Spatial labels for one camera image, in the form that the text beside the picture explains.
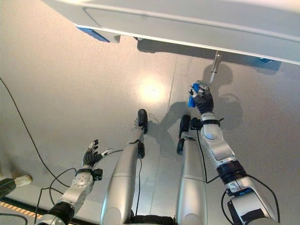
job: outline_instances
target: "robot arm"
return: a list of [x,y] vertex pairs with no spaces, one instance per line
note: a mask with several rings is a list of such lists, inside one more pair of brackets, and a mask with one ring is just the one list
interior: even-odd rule
[[191,129],[200,130],[201,144],[212,155],[213,164],[225,185],[226,192],[232,196],[228,208],[234,224],[255,225],[257,219],[261,221],[260,218],[269,218],[273,220],[271,222],[275,222],[271,206],[260,194],[223,138],[220,123],[213,113],[213,99],[209,88],[202,85],[197,92],[189,86],[189,93],[201,114],[200,120],[197,118],[191,120]]
[[71,186],[58,202],[35,223],[36,225],[68,225],[79,211],[85,198],[92,191],[94,181],[102,179],[102,170],[93,170],[94,165],[104,157],[95,151],[98,148],[97,145],[98,140],[90,144],[83,157],[82,167],[77,171]]

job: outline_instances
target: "wire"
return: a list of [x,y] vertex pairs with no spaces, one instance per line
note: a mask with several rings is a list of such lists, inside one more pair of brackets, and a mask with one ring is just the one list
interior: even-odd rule
[[198,130],[197,130],[197,138],[198,138],[198,143],[199,143],[199,147],[200,147],[200,151],[201,151],[202,159],[203,159],[203,167],[204,167],[204,173],[205,173],[205,183],[209,184],[209,183],[213,182],[215,179],[217,179],[219,177],[219,175],[216,176],[215,178],[211,179],[210,181],[207,181],[207,173],[206,173],[206,166],[205,166],[204,154],[203,154],[202,147],[201,147],[201,144],[200,144]]
[[231,225],[234,225],[233,222],[231,222],[231,220],[228,218],[228,216],[226,215],[225,210],[224,210],[223,201],[224,201],[224,197],[225,197],[225,194],[226,194],[226,193],[227,193],[227,192],[225,191],[225,192],[223,193],[223,195],[222,195],[222,198],[221,198],[221,208],[222,208],[222,212],[223,212],[224,216],[226,217],[226,219],[228,220],[228,222],[229,222]]
[[255,178],[254,176],[251,176],[249,174],[245,174],[246,176],[248,177],[251,177],[252,179],[256,180],[258,183],[264,185],[273,195],[274,197],[274,200],[275,200],[275,204],[276,204],[276,210],[277,210],[277,221],[280,223],[280,212],[279,212],[279,205],[278,205],[278,200],[277,200],[277,197],[276,197],[276,194],[275,192],[270,188],[268,187],[266,184],[264,184],[262,181],[258,180],[257,178]]
[[9,216],[9,217],[19,217],[21,219],[23,219],[25,221],[25,225],[27,225],[28,220],[26,217],[21,216],[21,215],[17,215],[17,214],[10,214],[10,213],[0,213],[0,216]]
[[[20,115],[20,118],[21,118],[21,120],[22,120],[22,122],[23,122],[23,124],[24,124],[24,126],[25,126],[25,129],[26,129],[26,131],[27,131],[27,133],[28,133],[28,135],[29,135],[29,137],[30,137],[32,143],[33,143],[33,146],[34,146],[34,148],[35,148],[35,150],[36,150],[36,152],[37,152],[37,154],[38,154],[39,159],[41,160],[41,162],[43,163],[43,165],[45,166],[45,168],[49,171],[49,173],[51,173],[51,175],[52,175],[53,177],[56,177],[56,176],[54,175],[54,173],[47,167],[47,165],[45,164],[45,162],[42,160],[42,157],[41,157],[41,155],[40,155],[39,152],[38,152],[38,148],[37,148],[35,142],[33,141],[33,138],[32,138],[32,136],[31,136],[31,134],[30,134],[30,132],[29,132],[29,130],[28,130],[28,128],[27,128],[27,125],[26,125],[26,123],[25,123],[25,121],[24,121],[24,119],[23,119],[23,116],[22,116],[21,113],[20,113],[20,110],[19,110],[19,108],[18,108],[18,106],[17,106],[17,104],[16,104],[16,102],[15,102],[15,100],[14,100],[12,94],[10,93],[8,87],[6,86],[6,84],[4,83],[4,81],[2,80],[1,77],[0,77],[0,80],[1,80],[1,82],[3,83],[4,87],[6,88],[6,90],[8,91],[8,93],[9,93],[9,95],[10,95],[10,97],[11,97],[11,100],[13,101],[13,103],[14,103],[14,105],[15,105],[16,110],[18,111],[18,113],[19,113],[19,115]],[[69,187],[68,185],[65,185],[64,183],[62,183],[60,180],[57,180],[57,181],[58,181],[59,183],[61,183],[63,186]]]
[[142,160],[141,161],[141,167],[140,167],[140,171],[139,171],[139,194],[137,196],[137,203],[136,203],[136,210],[135,210],[135,215],[137,215],[137,209],[139,207],[139,201],[140,201],[140,192],[141,192],[141,170],[142,170]]
[[[36,210],[35,210],[35,216],[34,216],[34,223],[36,223],[36,221],[37,221],[37,216],[38,216],[38,206],[39,206],[39,202],[40,202],[40,200],[41,200],[42,192],[43,192],[43,190],[48,190],[48,189],[49,189],[49,187],[47,187],[47,188],[41,188],[41,190],[40,190],[40,192],[39,192],[38,201],[37,201],[37,206],[36,206]],[[55,189],[55,188],[51,188],[51,189],[53,189],[54,191],[57,191],[58,193],[60,193],[60,194],[63,195],[63,193],[62,193],[61,191],[59,191],[59,190],[57,190],[57,189]]]
[[70,169],[67,169],[67,170],[65,170],[64,172],[62,172],[61,174],[59,174],[52,182],[51,182],[51,184],[50,184],[50,186],[49,186],[49,196],[50,196],[50,200],[51,200],[51,202],[52,202],[52,204],[54,205],[55,203],[54,203],[54,201],[53,201],[53,198],[52,198],[52,194],[51,194],[51,189],[52,189],[52,184],[56,181],[56,179],[57,178],[59,178],[61,175],[63,175],[64,173],[66,173],[66,172],[68,172],[68,171],[70,171],[70,170],[75,170],[75,173],[77,173],[77,170],[75,169],[75,168],[70,168]]

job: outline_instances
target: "blue gripper part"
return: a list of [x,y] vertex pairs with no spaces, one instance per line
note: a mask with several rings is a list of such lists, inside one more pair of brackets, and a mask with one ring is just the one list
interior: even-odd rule
[[[195,89],[195,91],[198,92],[198,90],[199,90],[199,84],[198,83],[193,83],[193,88]],[[195,104],[195,101],[193,100],[192,96],[189,96],[187,106],[195,108],[196,104]]]

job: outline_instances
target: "white sneaker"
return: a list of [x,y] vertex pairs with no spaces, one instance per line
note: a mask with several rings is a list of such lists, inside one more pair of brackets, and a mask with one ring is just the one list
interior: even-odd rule
[[32,178],[31,178],[31,176],[24,175],[22,177],[15,178],[14,181],[15,181],[15,185],[17,187],[20,187],[20,186],[24,186],[24,185],[30,184],[32,182]]

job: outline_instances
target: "yellow floor stripe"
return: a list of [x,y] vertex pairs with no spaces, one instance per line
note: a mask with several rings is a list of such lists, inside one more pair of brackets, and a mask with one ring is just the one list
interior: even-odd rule
[[[18,207],[16,207],[16,206],[7,204],[7,203],[5,203],[5,202],[0,202],[0,206],[3,206],[3,207],[8,208],[8,209],[10,209],[10,210],[17,211],[17,212],[22,213],[22,214],[27,215],[27,216],[35,217],[35,213],[34,213],[34,212],[31,212],[31,211],[28,211],[28,210],[25,210],[25,209],[18,208]],[[42,216],[43,216],[43,215],[37,214],[37,219],[42,218]]]

